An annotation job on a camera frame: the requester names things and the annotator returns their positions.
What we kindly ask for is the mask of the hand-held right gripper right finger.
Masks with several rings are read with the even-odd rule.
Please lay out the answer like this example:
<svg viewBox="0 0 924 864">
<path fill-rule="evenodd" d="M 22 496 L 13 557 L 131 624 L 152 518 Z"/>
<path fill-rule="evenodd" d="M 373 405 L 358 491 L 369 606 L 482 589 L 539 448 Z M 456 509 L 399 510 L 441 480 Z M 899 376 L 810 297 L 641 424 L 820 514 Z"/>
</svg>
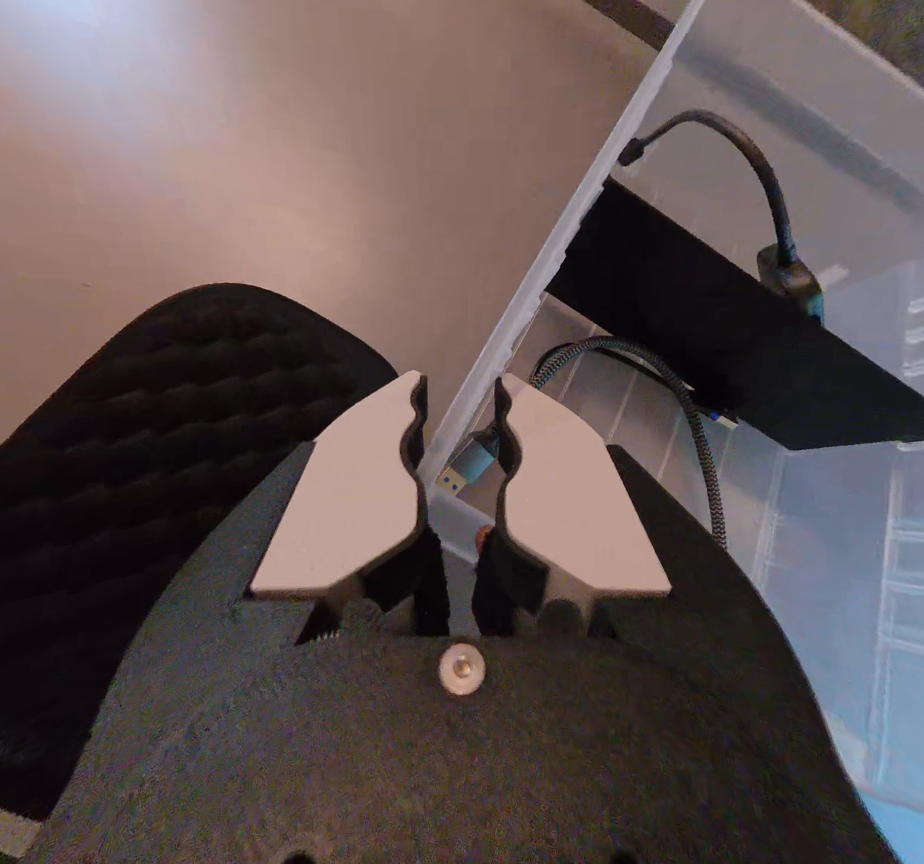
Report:
<svg viewBox="0 0 924 864">
<path fill-rule="evenodd" d="M 512 637 L 563 614 L 585 634 L 604 604 L 666 598 L 672 583 L 602 437 L 512 374 L 494 386 L 503 479 L 479 555 L 479 633 Z"/>
</svg>

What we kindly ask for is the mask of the black foam pad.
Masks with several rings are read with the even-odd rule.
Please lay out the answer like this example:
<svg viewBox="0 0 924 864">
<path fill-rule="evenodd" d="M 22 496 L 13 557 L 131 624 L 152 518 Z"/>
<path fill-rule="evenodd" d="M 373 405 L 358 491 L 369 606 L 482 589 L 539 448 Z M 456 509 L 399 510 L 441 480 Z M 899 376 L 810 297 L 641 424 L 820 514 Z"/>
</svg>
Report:
<svg viewBox="0 0 924 864">
<path fill-rule="evenodd" d="M 123 328 L 2 443 L 2 810 L 45 820 L 129 643 L 280 462 L 392 382 L 294 300 L 206 284 Z"/>
</svg>

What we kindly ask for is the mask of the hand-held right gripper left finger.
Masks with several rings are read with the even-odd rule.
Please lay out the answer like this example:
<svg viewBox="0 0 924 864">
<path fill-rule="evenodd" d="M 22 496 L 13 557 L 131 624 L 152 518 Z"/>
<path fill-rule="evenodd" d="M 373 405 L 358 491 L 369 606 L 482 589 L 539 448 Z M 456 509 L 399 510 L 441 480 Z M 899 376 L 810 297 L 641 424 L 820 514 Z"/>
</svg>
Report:
<svg viewBox="0 0 924 864">
<path fill-rule="evenodd" d="M 428 383 L 407 372 L 310 444 L 248 584 L 257 600 L 310 603 L 301 635 L 334 635 L 348 604 L 406 613 L 412 635 L 445 633 L 445 566 L 419 475 Z"/>
</svg>

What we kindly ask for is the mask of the black bin divider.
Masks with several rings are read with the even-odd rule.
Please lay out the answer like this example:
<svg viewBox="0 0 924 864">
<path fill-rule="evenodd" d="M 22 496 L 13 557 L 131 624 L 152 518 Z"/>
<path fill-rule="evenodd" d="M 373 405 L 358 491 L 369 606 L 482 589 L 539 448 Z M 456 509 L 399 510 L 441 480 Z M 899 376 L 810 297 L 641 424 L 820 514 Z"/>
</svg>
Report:
<svg viewBox="0 0 924 864">
<path fill-rule="evenodd" d="M 789 451 L 923 439 L 918 392 L 611 177 L 546 290 Z"/>
</svg>

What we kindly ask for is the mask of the clear plastic bin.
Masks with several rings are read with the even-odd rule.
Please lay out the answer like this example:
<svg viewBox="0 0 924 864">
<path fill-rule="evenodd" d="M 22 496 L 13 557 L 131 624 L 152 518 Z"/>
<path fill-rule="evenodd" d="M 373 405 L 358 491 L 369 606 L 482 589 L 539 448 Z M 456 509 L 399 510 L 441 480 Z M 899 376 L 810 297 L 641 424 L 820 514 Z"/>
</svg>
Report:
<svg viewBox="0 0 924 864">
<path fill-rule="evenodd" d="M 607 333 L 546 290 L 611 177 L 922 396 L 922 87 L 802 0 L 688 0 L 434 436 L 494 378 Z M 922 862 L 922 441 L 789 451 L 708 403 L 733 558 L 796 648 L 848 775 Z"/>
</svg>

